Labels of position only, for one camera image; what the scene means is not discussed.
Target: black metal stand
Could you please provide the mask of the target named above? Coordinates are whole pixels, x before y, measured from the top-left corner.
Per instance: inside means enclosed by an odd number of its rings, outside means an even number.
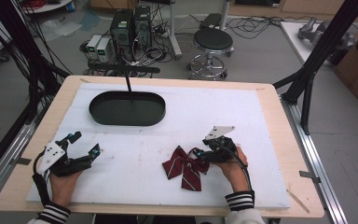
[[[132,92],[130,84],[130,75],[129,72],[146,72],[146,73],[159,73],[160,70],[157,67],[146,67],[146,66],[134,66],[126,64],[112,64],[112,63],[91,63],[89,62],[89,68],[92,70],[113,70],[118,72],[124,72],[126,76],[127,87],[129,92]]]
[[[346,0],[337,12],[324,35],[316,44],[309,58],[294,74],[273,84],[278,89],[293,82],[289,90],[282,95],[282,100],[291,105],[297,104],[297,99],[304,92],[304,101],[301,111],[301,127],[306,134],[309,132],[310,98],[312,94],[313,79],[327,57],[333,52],[336,43],[348,31],[358,17],[358,0]]]

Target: striped sleeve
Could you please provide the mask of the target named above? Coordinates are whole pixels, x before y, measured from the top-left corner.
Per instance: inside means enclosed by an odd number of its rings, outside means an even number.
[[[255,192],[239,191],[226,196],[226,201],[231,211],[240,211],[255,208]]]
[[[56,203],[48,203],[37,219],[51,224],[64,224],[69,215],[71,215],[69,209],[59,206]]]

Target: wooden table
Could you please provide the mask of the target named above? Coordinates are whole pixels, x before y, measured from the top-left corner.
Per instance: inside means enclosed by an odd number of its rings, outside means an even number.
[[[123,77],[68,77],[56,98],[52,102],[47,114],[34,133],[22,157],[36,158],[55,133],[76,96],[77,89],[82,83],[111,83],[125,85]],[[257,93],[261,104],[271,142],[275,148],[278,163],[282,170],[282,177],[291,208],[262,209],[263,217],[322,217],[324,210],[318,193],[309,178],[299,175],[299,171],[308,171],[297,145],[289,121],[283,111],[277,92],[270,84],[212,82],[196,80],[176,80],[157,78],[133,78],[132,85],[198,87],[251,90]],[[0,211],[35,211],[43,209],[41,203],[26,202],[25,198],[33,184],[32,164],[18,164],[0,192]],[[138,214],[138,215],[187,215],[187,216],[226,216],[226,207],[201,206],[161,206],[137,204],[102,204],[102,203],[72,203],[70,209],[75,213],[106,213],[106,214]]]

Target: white mechanical part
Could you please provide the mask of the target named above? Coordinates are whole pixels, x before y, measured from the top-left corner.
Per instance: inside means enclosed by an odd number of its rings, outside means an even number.
[[[205,136],[206,140],[215,139],[226,133],[230,133],[235,130],[234,126],[213,126],[212,130]]]
[[[43,155],[43,159],[40,162],[39,169],[37,170],[37,172],[42,175],[63,155],[65,155],[65,151],[62,148],[60,148],[54,142],[48,143],[45,149],[45,154]]]

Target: white board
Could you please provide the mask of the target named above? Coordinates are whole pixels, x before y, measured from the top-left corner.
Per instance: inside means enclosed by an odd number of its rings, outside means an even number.
[[[201,192],[181,189],[181,176],[171,180],[163,170],[177,146],[210,150],[202,139],[213,126],[235,126],[226,136],[240,144],[249,161],[249,173],[259,208],[290,207],[282,175],[255,91],[133,86],[151,91],[166,103],[165,118],[149,127],[105,126],[90,113],[91,100],[104,91],[124,91],[125,85],[82,84],[68,109],[54,141],[68,133],[83,136],[68,147],[78,158],[99,143],[103,152],[78,179],[72,201],[226,206],[232,189],[221,170],[211,165],[201,175]],[[32,186],[27,201],[40,201]]]

